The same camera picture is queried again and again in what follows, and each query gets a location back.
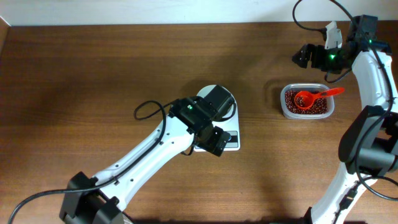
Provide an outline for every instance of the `container of beans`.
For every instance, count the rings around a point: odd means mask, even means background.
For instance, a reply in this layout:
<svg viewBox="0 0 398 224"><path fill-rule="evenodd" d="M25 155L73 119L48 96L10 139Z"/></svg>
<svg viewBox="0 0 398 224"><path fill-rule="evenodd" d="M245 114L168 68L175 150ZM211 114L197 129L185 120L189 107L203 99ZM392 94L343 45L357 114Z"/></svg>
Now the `container of beans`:
<svg viewBox="0 0 398 224"><path fill-rule="evenodd" d="M308 110L300 110L294 103L294 96L306 90L312 93L319 93L329 90L322 84L316 83L297 83L287 85L280 93L280 103L284 116L288 119L323 119L329 117L335 110L335 101L333 97L317 99L314 105Z"/></svg>

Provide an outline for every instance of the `white wall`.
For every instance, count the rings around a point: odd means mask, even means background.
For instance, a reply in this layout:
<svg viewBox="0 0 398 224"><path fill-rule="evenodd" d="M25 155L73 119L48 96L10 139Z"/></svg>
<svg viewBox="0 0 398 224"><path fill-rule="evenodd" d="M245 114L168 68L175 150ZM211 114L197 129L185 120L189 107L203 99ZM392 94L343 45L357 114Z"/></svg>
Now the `white wall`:
<svg viewBox="0 0 398 224"><path fill-rule="evenodd" d="M12 26L292 21L297 0L0 0ZM340 0L352 15L398 19L398 0ZM303 0L300 21L347 20L329 0Z"/></svg>

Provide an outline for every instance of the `red measuring spoon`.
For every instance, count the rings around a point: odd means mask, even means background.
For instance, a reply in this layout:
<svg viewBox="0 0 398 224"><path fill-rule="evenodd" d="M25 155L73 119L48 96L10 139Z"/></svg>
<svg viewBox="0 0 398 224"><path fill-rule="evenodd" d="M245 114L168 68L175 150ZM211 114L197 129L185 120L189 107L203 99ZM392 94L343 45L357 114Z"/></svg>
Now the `red measuring spoon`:
<svg viewBox="0 0 398 224"><path fill-rule="evenodd" d="M344 90L345 89L343 87L339 87L317 94L310 93L309 91L300 91L294 97L294 103L301 110L308 110L311 108L316 99L334 96L343 93Z"/></svg>

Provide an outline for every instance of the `brown wooden tabletop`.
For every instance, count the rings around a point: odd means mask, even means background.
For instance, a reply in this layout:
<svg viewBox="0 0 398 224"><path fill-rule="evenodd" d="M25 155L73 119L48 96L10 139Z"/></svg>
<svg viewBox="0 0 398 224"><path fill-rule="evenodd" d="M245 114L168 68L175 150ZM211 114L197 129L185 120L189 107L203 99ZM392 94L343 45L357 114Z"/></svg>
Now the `brown wooden tabletop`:
<svg viewBox="0 0 398 224"><path fill-rule="evenodd" d="M398 22L378 26L378 39L398 52ZM339 27L346 35L348 23ZM303 216L334 177L339 141L361 111L351 74L328 85L346 88L329 118L284 118L283 87L325 84L323 72L291 61L306 43L324 44L319 33L291 22L12 27L0 60L0 222L22 199L64 188L81 170L92 176L146 138L161 116L135 121L132 112L143 101L168 103L211 84L225 86L238 102L241 149L174 157L127 213L204 222ZM391 184L375 188L398 195ZM14 223L61 223L62 198L28 203ZM396 203L366 192L347 220L394 223L397 215Z"/></svg>

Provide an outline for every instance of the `plastic container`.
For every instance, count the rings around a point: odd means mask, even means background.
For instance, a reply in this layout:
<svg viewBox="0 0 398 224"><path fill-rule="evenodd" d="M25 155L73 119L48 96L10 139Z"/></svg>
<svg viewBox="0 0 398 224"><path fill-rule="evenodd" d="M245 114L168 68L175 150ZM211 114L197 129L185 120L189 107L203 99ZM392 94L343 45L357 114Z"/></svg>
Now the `plastic container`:
<svg viewBox="0 0 398 224"><path fill-rule="evenodd" d="M282 110L284 112L284 116L288 119L323 119L329 117L333 111L335 110L335 100L333 97L327 97L326 103L328 105L328 110L324 114L295 114L290 112L286 107L285 102L285 93L287 91L326 91L329 90L329 87L323 84L316 84L316 83L296 83L287 85L282 92L280 93L280 103L282 105Z"/></svg>

